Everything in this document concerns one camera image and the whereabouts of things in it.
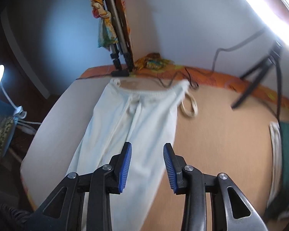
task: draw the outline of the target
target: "teal cloth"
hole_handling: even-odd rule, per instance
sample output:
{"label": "teal cloth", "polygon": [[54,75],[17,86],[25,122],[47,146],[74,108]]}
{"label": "teal cloth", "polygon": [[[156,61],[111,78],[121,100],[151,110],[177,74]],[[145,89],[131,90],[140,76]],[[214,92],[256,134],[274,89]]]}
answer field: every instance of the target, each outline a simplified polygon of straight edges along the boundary
{"label": "teal cloth", "polygon": [[268,206],[264,213],[264,219],[276,219],[279,214],[289,206],[289,123],[280,122],[282,140],[282,184],[281,190]]}
{"label": "teal cloth", "polygon": [[116,44],[118,39],[111,24],[111,18],[109,18],[110,23],[107,23],[106,20],[102,17],[99,19],[98,47],[104,47],[110,51],[110,44]]}

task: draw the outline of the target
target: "black cable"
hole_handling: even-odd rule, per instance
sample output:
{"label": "black cable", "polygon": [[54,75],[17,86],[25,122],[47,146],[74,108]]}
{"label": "black cable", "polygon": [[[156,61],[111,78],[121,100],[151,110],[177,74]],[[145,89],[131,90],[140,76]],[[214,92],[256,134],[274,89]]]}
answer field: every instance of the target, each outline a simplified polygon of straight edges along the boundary
{"label": "black cable", "polygon": [[142,75],[142,76],[147,76],[147,77],[153,77],[153,78],[156,78],[159,80],[160,84],[164,87],[164,88],[170,88],[175,77],[178,75],[178,74],[181,74],[183,76],[183,78],[187,79],[190,83],[190,86],[192,89],[197,89],[199,87],[199,84],[192,79],[191,75],[190,75],[190,72],[188,72],[188,70],[185,68],[188,76],[186,74],[184,74],[182,71],[176,71],[176,73],[174,73],[174,75],[172,76],[172,78],[170,79],[170,82],[168,84],[165,84],[163,81],[162,81],[162,78],[158,77],[158,75],[151,75],[151,74],[138,74],[138,73],[135,73],[135,75]]}
{"label": "black cable", "polygon": [[105,76],[111,76],[111,74],[92,75],[92,76],[88,76],[88,77],[80,77],[80,78],[77,78],[76,80],[84,80],[84,79],[89,79],[89,78],[99,78],[99,77],[105,77]]}
{"label": "black cable", "polygon": [[216,64],[216,60],[218,58],[218,55],[220,52],[224,51],[224,52],[231,52],[231,51],[235,51],[243,46],[245,46],[246,44],[250,43],[251,41],[255,40],[256,38],[258,38],[259,36],[261,36],[263,33],[265,33],[267,31],[267,26],[263,27],[261,30],[257,31],[256,33],[254,33],[253,35],[251,35],[250,37],[248,37],[247,39],[245,39],[244,41],[241,41],[240,43],[238,43],[237,45],[234,45],[233,47],[224,49],[224,48],[218,48],[215,52],[214,58],[213,58],[213,62],[212,62],[212,68],[211,71],[209,73],[204,73],[202,71],[200,71],[197,68],[194,67],[188,67],[189,69],[195,70],[198,73],[205,75],[205,76],[211,76],[214,72],[215,72],[215,64]]}
{"label": "black cable", "polygon": [[272,109],[270,107],[270,105],[267,104],[264,100],[262,100],[260,98],[257,98],[257,97],[256,97],[256,99],[257,99],[258,102],[260,102],[262,105],[264,105],[271,112],[271,114],[277,119],[277,121],[279,123],[279,119],[278,119],[277,114],[275,113],[274,109]]}
{"label": "black cable", "polygon": [[275,64],[276,77],[277,77],[277,111],[276,118],[278,120],[278,125],[280,124],[280,114],[281,114],[281,100],[282,100],[282,75],[279,60]]}

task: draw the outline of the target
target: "blue gripper pad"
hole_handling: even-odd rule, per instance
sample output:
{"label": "blue gripper pad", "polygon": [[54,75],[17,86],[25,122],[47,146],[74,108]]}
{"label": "blue gripper pad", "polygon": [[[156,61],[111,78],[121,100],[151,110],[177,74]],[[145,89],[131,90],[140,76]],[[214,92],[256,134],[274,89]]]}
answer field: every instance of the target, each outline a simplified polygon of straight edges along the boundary
{"label": "blue gripper pad", "polygon": [[172,165],[170,155],[168,153],[166,145],[164,145],[163,155],[164,155],[164,161],[165,161],[168,179],[170,183],[170,188],[173,190],[174,193],[176,193],[178,189],[178,185],[176,183],[176,172]]}
{"label": "blue gripper pad", "polygon": [[131,158],[132,158],[132,145],[129,143],[127,151],[125,153],[123,164],[122,164],[122,167],[120,170],[120,174],[119,174],[118,190],[120,193],[123,192],[123,189],[125,188],[125,185],[126,185],[126,180],[127,180],[127,175],[129,173],[129,165],[131,163]]}

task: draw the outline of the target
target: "light stand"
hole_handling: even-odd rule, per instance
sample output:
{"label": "light stand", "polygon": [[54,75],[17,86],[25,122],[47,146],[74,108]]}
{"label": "light stand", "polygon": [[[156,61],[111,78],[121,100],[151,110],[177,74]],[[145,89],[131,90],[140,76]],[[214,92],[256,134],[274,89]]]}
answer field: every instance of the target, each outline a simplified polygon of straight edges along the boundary
{"label": "light stand", "polygon": [[269,55],[262,59],[258,64],[249,69],[245,74],[243,74],[240,79],[244,80],[247,76],[254,73],[256,70],[260,70],[259,74],[253,80],[253,82],[247,87],[243,92],[241,97],[231,105],[232,109],[235,109],[241,105],[241,103],[249,96],[255,88],[261,83],[264,77],[267,75],[268,71],[272,67],[276,67],[277,75],[277,113],[276,117],[279,120],[280,110],[281,110],[281,95],[282,95],[282,76],[281,76],[281,67],[279,64],[281,58],[281,50],[283,46],[279,41],[276,41]]}
{"label": "light stand", "polygon": [[0,87],[2,89],[3,94],[5,95],[5,97],[7,98],[7,100],[9,101],[9,103],[13,106],[13,108],[15,109],[14,111],[14,116],[17,116],[19,119],[24,119],[27,116],[27,112],[23,110],[22,106],[17,107],[14,102],[11,100],[11,98],[8,96],[7,92],[5,91],[3,84],[1,82],[1,79],[3,77],[3,73],[4,73],[4,66],[0,65]]}

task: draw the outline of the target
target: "white wall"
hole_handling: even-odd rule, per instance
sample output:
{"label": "white wall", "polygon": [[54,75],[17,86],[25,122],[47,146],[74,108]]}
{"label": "white wall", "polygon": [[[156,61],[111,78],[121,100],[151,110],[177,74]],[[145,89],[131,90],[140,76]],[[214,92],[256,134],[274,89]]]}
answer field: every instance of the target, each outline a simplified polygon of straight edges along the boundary
{"label": "white wall", "polygon": [[[264,25],[245,0],[125,0],[135,58],[160,52],[177,64],[211,68],[219,47],[231,47]],[[89,0],[13,0],[8,16],[15,37],[45,86],[63,92],[86,68],[111,64],[97,49],[98,20]],[[274,42],[268,31],[231,53],[221,53],[216,70],[240,75]],[[289,97],[289,49],[281,60],[283,93]],[[274,70],[264,85],[276,88]]]}

